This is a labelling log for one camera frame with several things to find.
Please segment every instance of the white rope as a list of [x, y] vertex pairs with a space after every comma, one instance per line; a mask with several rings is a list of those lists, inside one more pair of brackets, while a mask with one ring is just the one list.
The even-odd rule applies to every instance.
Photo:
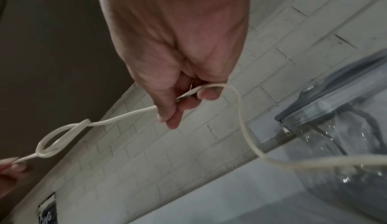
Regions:
[[[275, 166], [286, 168], [286, 169], [313, 169], [313, 168], [329, 168], [329, 167], [339, 167], [339, 166], [353, 166], [353, 165], [361, 165], [361, 166], [371, 166], [371, 165], [387, 165], [387, 156], [384, 155], [356, 155], [356, 156], [332, 156], [332, 157], [324, 157], [324, 158], [317, 158], [317, 159], [310, 159], [310, 160], [301, 160], [301, 161], [280, 161], [269, 158], [264, 152], [262, 152], [252, 141], [250, 138], [245, 124], [243, 122], [242, 117], [242, 101], [241, 96], [237, 89], [235, 87], [228, 85], [228, 84], [206, 84], [203, 86], [196, 87], [184, 95], [178, 97], [183, 98], [186, 96], [191, 96], [195, 93], [197, 93], [201, 89], [210, 88], [210, 87], [224, 87], [226, 89], [232, 90], [235, 95], [237, 96], [238, 100], [238, 121], [239, 125], [241, 127], [242, 135], [245, 138], [247, 144], [250, 146], [250, 148], [254, 151], [258, 157]], [[156, 110], [156, 106], [147, 107], [144, 109], [136, 110], [133, 112], [125, 113], [120, 116], [103, 120], [100, 122], [94, 122], [92, 123], [90, 120], [86, 119], [83, 120], [81, 123], [78, 124], [69, 124], [62, 126], [51, 133], [49, 133], [47, 136], [45, 136], [37, 145], [36, 151], [34, 154], [31, 154], [29, 156], [20, 158], [16, 160], [14, 163], [22, 162], [28, 159], [40, 157], [40, 158], [48, 158], [56, 155], [59, 153], [62, 149], [64, 149], [82, 130], [84, 130], [86, 127], [89, 126], [102, 126], [106, 124], [111, 124], [114, 122], [117, 122], [121, 119], [125, 119], [127, 117], [139, 114], [139, 113], [145, 113], [148, 111]], [[48, 143], [49, 140], [51, 140], [54, 136], [59, 134], [60, 132], [63, 132], [65, 130], [69, 130], [66, 132], [62, 137], [60, 137], [58, 140], [56, 140], [52, 145], [50, 145], [48, 148], [44, 148], [45, 145]]]

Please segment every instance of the person's hand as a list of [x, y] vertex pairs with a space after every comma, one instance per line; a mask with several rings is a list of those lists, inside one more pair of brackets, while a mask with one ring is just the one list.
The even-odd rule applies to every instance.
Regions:
[[177, 128], [183, 111], [214, 100], [241, 54], [250, 0], [100, 0], [113, 44], [131, 76], [151, 96], [158, 121]]
[[17, 158], [0, 160], [0, 198], [8, 194], [18, 180], [24, 178], [28, 173], [27, 165], [23, 163], [12, 164]]

